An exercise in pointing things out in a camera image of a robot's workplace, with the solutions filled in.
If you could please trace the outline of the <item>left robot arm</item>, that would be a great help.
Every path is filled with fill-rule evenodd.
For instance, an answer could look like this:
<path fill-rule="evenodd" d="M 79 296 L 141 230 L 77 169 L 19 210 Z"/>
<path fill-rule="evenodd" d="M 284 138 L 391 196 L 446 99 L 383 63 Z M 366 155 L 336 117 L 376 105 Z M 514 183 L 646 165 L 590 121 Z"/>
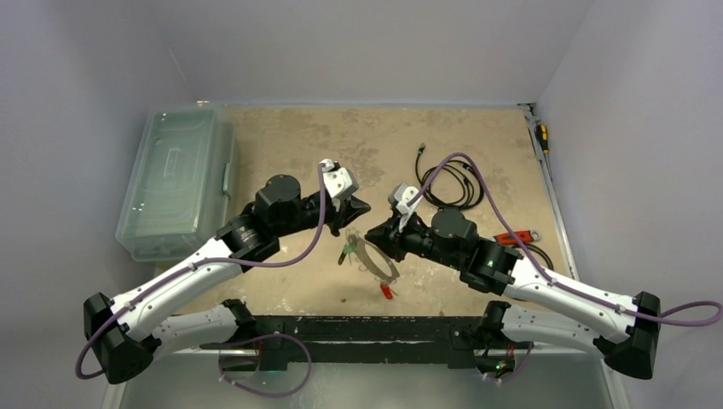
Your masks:
<path fill-rule="evenodd" d="M 101 292 L 83 303 L 83 346 L 75 375 L 120 384 L 144 372 L 165 353 L 207 343 L 242 349 L 255 321 L 240 300 L 202 313 L 179 315 L 194 298 L 252 268 L 286 268 L 317 246 L 324 228 L 335 237 L 371 207 L 355 196 L 353 172 L 336 164 L 317 169 L 319 190 L 302 197 L 289 175 L 270 178 L 256 198 L 198 250 L 170 270 L 125 293 Z"/>

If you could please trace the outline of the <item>green tagged key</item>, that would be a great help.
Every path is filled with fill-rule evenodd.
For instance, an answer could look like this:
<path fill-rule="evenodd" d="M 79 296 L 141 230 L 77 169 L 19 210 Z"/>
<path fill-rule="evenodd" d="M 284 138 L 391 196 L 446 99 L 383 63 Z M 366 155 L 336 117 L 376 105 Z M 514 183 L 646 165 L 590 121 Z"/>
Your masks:
<path fill-rule="evenodd" d="M 344 264 L 344 260 L 352 253 L 356 252 L 356 243 L 357 239 L 347 239 L 346 243 L 344 244 L 343 249 L 341 250 L 341 253 L 338 257 L 338 265 L 341 266 Z"/>

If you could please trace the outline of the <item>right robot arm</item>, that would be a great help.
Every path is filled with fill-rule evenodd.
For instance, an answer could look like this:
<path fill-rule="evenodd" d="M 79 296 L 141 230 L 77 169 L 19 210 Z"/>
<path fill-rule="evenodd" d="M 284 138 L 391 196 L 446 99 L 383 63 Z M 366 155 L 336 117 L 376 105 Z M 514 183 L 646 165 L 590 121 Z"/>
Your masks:
<path fill-rule="evenodd" d="M 498 347 L 511 342 L 549 343 L 594 354 L 623 375 L 653 377 L 661 303 L 642 291 L 635 296 L 603 291 L 547 268 L 537 268 L 520 251 L 481 237 L 458 210 L 440 210 L 426 225 L 417 215 L 401 224 L 394 214 L 365 238 L 400 262 L 408 253 L 457 271 L 473 290 L 546 308 L 544 313 L 489 305 L 481 340 Z"/>

